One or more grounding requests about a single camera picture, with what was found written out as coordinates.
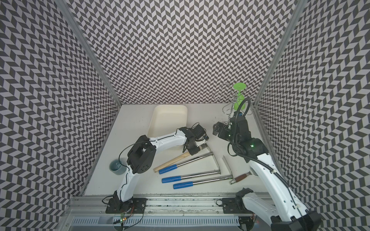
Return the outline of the cream plastic storage box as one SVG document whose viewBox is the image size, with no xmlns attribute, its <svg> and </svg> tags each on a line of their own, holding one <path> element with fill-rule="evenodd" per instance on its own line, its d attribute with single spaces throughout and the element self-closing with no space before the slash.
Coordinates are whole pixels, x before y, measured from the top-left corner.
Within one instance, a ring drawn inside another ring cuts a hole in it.
<svg viewBox="0 0 370 231">
<path fill-rule="evenodd" d="M 188 108 L 184 105 L 158 105 L 155 107 L 147 136 L 160 137 L 185 127 L 188 119 Z"/>
</svg>

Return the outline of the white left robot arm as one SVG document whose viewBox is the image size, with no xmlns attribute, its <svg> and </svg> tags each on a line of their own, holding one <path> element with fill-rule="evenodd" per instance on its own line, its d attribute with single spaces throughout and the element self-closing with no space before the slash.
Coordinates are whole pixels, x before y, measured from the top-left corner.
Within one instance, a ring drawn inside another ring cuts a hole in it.
<svg viewBox="0 0 370 231">
<path fill-rule="evenodd" d="M 109 208 L 116 206 L 117 210 L 120 210 L 123 205 L 129 204 L 133 198 L 139 175 L 150 169 L 157 153 L 183 146 L 186 154 L 193 156 L 208 147 L 206 144 L 208 139 L 206 129 L 200 124 L 195 124 L 191 128 L 181 127 L 164 136 L 153 138 L 140 136 L 134 144 L 129 146 L 131 149 L 127 154 L 127 164 L 120 162 L 121 166 L 127 168 L 127 173 L 113 193 L 112 199 L 109 200 Z"/>
</svg>

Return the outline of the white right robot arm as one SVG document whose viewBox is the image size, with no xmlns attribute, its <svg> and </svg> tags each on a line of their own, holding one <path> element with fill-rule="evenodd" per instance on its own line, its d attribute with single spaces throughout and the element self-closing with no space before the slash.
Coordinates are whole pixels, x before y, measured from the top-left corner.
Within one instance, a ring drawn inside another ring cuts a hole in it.
<svg viewBox="0 0 370 231">
<path fill-rule="evenodd" d="M 292 191 L 278 171 L 272 155 L 264 143 L 251 135 L 248 122 L 241 113 L 235 113 L 228 125 L 217 122 L 213 135 L 226 140 L 236 156 L 243 158 L 266 187 L 274 204 L 259 198 L 249 189 L 243 189 L 241 204 L 269 224 L 273 231 L 316 231 L 322 216 L 307 206 Z"/>
</svg>

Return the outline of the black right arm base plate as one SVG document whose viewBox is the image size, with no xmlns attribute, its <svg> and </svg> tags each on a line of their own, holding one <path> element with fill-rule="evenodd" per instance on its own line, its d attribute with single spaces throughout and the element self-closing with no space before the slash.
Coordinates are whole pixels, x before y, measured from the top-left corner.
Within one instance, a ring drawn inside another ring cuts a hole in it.
<svg viewBox="0 0 370 231">
<path fill-rule="evenodd" d="M 221 201 L 224 214 L 253 214 L 237 198 L 222 198 Z"/>
</svg>

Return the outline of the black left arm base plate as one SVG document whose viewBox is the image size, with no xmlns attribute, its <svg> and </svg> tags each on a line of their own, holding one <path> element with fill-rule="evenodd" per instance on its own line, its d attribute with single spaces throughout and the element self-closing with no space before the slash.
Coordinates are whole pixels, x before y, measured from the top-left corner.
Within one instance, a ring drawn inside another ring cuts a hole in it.
<svg viewBox="0 0 370 231">
<path fill-rule="evenodd" d="M 147 198 L 132 198 L 126 202 L 111 198 L 108 201 L 106 214 L 143 214 L 146 208 Z"/>
</svg>

